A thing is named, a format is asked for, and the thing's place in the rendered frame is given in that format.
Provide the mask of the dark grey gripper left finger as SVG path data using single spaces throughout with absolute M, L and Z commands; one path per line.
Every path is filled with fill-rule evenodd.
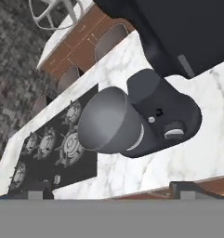
M 37 181 L 23 189 L 0 196 L 0 200 L 53 200 L 51 183 L 48 180 Z

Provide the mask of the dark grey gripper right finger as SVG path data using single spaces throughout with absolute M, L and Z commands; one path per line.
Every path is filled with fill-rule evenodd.
M 206 191 L 192 181 L 172 181 L 169 184 L 171 197 L 176 200 L 220 199 L 224 196 Z

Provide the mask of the black stand mixer base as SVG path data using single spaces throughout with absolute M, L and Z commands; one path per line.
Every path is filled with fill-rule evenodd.
M 202 123 L 199 106 L 151 69 L 133 74 L 127 81 L 129 101 L 144 125 L 140 144 L 122 152 L 129 158 L 176 146 L 196 135 Z

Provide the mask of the grey metal mixer bowl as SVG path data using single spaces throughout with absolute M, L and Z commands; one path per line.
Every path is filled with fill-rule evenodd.
M 84 108 L 78 123 L 78 139 L 87 150 L 118 153 L 136 148 L 144 136 L 140 115 L 119 87 L 97 93 Z

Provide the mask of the black gas hob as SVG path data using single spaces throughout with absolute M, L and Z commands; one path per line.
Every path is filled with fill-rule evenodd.
M 85 150 L 77 137 L 78 121 L 87 103 L 99 91 L 93 86 L 24 142 L 8 191 L 24 192 L 44 183 L 56 190 L 97 175 L 98 156 Z

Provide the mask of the grey round stool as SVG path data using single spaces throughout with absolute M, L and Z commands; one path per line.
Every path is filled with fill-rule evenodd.
M 110 27 L 98 40 L 94 54 L 95 62 L 102 59 L 115 46 L 128 36 L 128 30 L 123 23 L 116 23 Z
M 36 116 L 41 112 L 47 105 L 52 102 L 52 99 L 47 95 L 41 95 L 33 105 L 32 115 Z
M 69 68 L 59 79 L 58 82 L 58 93 L 62 93 L 70 85 L 72 85 L 84 72 L 80 70 L 77 66 L 73 65 Z

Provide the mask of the brown wooden cupboard run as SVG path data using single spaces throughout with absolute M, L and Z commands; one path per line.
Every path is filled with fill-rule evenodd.
M 83 0 L 85 14 L 75 6 L 78 23 L 71 28 L 56 30 L 47 40 L 38 70 L 54 76 L 57 80 L 72 66 L 76 65 L 82 72 L 87 71 L 95 63 L 95 47 L 99 39 L 112 26 L 121 23 L 126 32 L 131 33 L 134 27 L 123 19 L 111 19 L 104 14 L 92 0 Z

